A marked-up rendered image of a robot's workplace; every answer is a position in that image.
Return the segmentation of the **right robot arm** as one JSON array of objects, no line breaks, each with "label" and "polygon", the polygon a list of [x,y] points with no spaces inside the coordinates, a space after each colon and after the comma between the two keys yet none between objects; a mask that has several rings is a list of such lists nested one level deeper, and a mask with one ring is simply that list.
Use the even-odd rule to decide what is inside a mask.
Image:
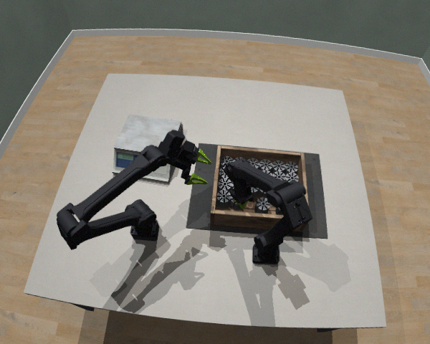
[{"label": "right robot arm", "polygon": [[299,225],[312,219],[305,198],[305,187],[295,180],[288,182],[275,178],[255,168],[243,158],[225,164],[224,172],[233,181],[236,189],[247,185],[244,188],[245,197],[252,194],[251,187],[259,188],[266,193],[268,203],[282,212],[283,217],[269,231],[254,238],[253,246],[253,262],[278,263],[279,245],[283,243],[283,238]]}]

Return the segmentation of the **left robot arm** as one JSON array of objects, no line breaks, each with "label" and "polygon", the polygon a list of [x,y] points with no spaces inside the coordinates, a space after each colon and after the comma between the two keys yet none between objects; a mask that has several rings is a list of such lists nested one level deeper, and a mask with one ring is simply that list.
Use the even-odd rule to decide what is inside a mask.
[{"label": "left robot arm", "polygon": [[[190,158],[196,157],[199,150],[194,143],[187,140],[181,146],[184,138],[185,135],[177,130],[169,131],[158,147],[146,146],[129,166],[84,201],[76,206],[68,203],[61,209],[57,213],[57,226],[70,249],[76,249],[77,245],[88,239],[127,226],[132,226],[130,229],[132,236],[156,237],[157,216],[141,199],[127,205],[122,213],[90,222],[89,220],[136,181],[161,166],[171,165],[176,156],[173,166],[186,170]],[[74,214],[80,222],[76,220]]]}]

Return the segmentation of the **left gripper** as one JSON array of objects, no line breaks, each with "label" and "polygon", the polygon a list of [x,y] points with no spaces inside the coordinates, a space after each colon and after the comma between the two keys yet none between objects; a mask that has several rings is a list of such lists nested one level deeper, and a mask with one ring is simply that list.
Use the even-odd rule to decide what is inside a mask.
[{"label": "left gripper", "polygon": [[[193,173],[191,176],[189,175],[190,174],[190,170],[191,170],[191,165],[195,164],[196,161],[200,162],[200,163],[209,164],[209,165],[212,164],[212,162],[206,157],[206,155],[204,154],[204,152],[200,148],[198,148],[198,150],[199,150],[198,155],[196,157],[194,157],[194,158],[190,158],[189,165],[186,168],[186,170],[183,170],[183,169],[180,168],[181,170],[183,170],[182,174],[181,174],[181,178],[185,179],[185,184],[186,185],[191,185],[191,184],[207,184],[208,183],[207,181],[205,181],[204,179],[202,179],[200,176],[196,175],[195,173]],[[206,161],[203,160],[203,159],[201,159],[201,158],[199,158],[199,156],[202,156]],[[198,180],[198,181],[193,181],[193,180]]]}]

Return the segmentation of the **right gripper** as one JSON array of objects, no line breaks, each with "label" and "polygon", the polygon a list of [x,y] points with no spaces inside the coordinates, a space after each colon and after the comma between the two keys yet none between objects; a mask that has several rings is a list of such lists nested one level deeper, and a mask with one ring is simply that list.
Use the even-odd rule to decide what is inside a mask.
[{"label": "right gripper", "polygon": [[[247,185],[244,187],[246,188]],[[244,209],[247,205],[248,200],[253,201],[253,195],[249,195],[245,197],[244,195],[244,188],[236,189],[235,187],[230,190],[231,197],[238,203],[238,205]],[[242,205],[243,204],[243,205]]]}]

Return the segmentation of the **dark grey mat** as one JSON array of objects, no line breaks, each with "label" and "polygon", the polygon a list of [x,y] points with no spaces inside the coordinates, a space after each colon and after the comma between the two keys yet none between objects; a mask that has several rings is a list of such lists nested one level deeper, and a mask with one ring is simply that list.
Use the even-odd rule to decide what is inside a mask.
[{"label": "dark grey mat", "polygon": [[[211,165],[196,161],[194,173],[207,181],[207,184],[193,184],[188,209],[186,228],[212,231],[227,231],[245,234],[262,234],[264,229],[246,229],[228,226],[212,226],[211,201],[214,187],[214,174],[216,167],[216,154],[218,145],[199,143],[199,148],[212,162]],[[323,193],[323,180],[320,167],[320,157],[316,153],[304,153],[307,194],[312,219],[302,232],[292,231],[286,237],[307,237],[327,239],[327,222],[325,214],[325,200]]]}]

